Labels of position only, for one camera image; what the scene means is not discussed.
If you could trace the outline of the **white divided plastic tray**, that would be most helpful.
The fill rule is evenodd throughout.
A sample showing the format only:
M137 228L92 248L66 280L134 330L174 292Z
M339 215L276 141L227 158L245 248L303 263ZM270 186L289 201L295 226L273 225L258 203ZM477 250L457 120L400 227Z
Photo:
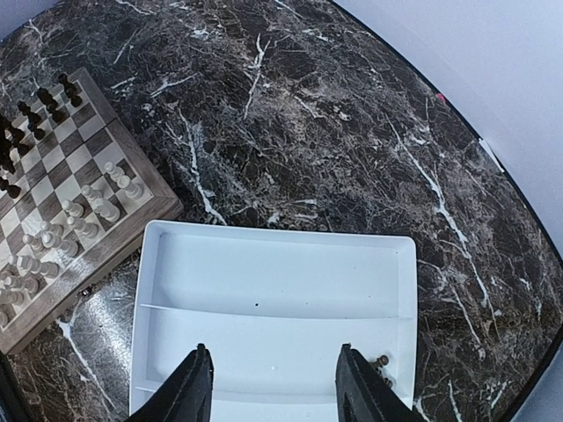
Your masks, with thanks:
M137 278L129 408L199 344L214 421L334 421L343 345L388 358L413 403L416 246L407 236L153 221Z

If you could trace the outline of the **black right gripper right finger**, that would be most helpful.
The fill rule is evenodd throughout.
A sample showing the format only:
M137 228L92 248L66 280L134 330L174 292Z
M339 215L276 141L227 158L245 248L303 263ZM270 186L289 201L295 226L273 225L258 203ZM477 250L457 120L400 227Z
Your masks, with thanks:
M350 344L340 349L335 385L339 422L422 421Z

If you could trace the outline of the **wooden chess board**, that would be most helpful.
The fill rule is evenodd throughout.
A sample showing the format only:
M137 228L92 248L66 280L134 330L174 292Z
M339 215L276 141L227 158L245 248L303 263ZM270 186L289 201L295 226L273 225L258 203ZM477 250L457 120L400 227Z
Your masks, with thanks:
M1 351L17 353L182 204L86 69L1 121Z

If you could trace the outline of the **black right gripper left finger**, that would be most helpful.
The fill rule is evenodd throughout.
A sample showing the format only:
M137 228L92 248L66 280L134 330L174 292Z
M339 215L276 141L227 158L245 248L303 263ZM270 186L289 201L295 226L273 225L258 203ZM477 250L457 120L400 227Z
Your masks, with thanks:
M200 343L129 422L210 421L213 381L210 351Z

